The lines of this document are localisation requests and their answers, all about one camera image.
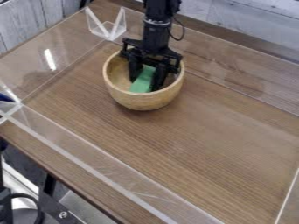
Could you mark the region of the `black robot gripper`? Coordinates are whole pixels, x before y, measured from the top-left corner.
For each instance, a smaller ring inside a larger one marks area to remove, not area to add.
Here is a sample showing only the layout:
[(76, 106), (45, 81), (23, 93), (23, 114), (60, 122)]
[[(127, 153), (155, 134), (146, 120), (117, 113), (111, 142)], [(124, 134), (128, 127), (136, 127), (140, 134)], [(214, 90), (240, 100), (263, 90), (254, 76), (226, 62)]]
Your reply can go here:
[(129, 80), (135, 81), (144, 65), (156, 67), (152, 78), (152, 90), (156, 91), (164, 85), (170, 72), (179, 71), (183, 56), (170, 48), (172, 37), (172, 20), (152, 20), (144, 17), (143, 38), (123, 38), (120, 54), (128, 60)]

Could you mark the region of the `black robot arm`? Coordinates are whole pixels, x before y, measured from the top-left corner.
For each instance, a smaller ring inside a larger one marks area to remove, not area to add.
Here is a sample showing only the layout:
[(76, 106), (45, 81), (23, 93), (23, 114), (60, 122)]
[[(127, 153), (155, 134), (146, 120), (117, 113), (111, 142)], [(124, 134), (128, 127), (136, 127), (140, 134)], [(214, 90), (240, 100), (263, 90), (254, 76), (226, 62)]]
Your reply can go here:
[(144, 0), (143, 38), (123, 38), (120, 55), (128, 61), (128, 77), (131, 81), (141, 75), (144, 66), (154, 68), (151, 90), (159, 90), (168, 73), (178, 73), (183, 56), (170, 48), (170, 38), (183, 39), (172, 35), (175, 14), (180, 11), (182, 0)]

